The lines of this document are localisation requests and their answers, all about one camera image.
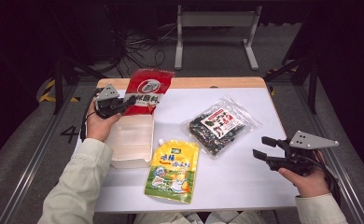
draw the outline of yellow snack bag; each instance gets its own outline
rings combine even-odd
[[[190,203],[196,176],[199,145],[171,140],[156,149],[145,194]]]

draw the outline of red snack package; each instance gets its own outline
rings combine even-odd
[[[124,95],[124,102],[135,96],[136,103],[128,107],[123,115],[152,114],[170,87],[174,74],[175,72],[154,68],[136,70]]]

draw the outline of plastic container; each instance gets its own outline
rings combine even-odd
[[[113,149],[115,168],[148,167],[152,160],[154,119],[152,115],[124,116],[110,131],[106,144]]]

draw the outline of metal frame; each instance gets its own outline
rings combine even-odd
[[[243,39],[243,44],[248,57],[249,63],[253,70],[258,70],[259,66],[252,50],[252,41],[256,29],[258,27],[261,7],[257,7],[255,11],[182,11],[182,6],[178,6],[176,27],[177,27],[177,43],[175,52],[175,70],[182,68],[183,38],[182,27],[197,26],[249,26],[249,37]]]

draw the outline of seaweed snack bag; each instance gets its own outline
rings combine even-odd
[[[171,85],[171,79],[175,72],[166,70],[145,68],[138,69],[133,73],[127,87],[124,101],[130,97],[136,97],[135,105],[131,105],[124,112],[124,115],[152,114],[156,104]]]
[[[199,145],[171,140],[156,149],[145,194],[190,203],[196,176]]]
[[[202,114],[188,122],[189,135],[213,157],[228,147],[245,131],[256,130],[261,123],[232,98],[223,97]]]

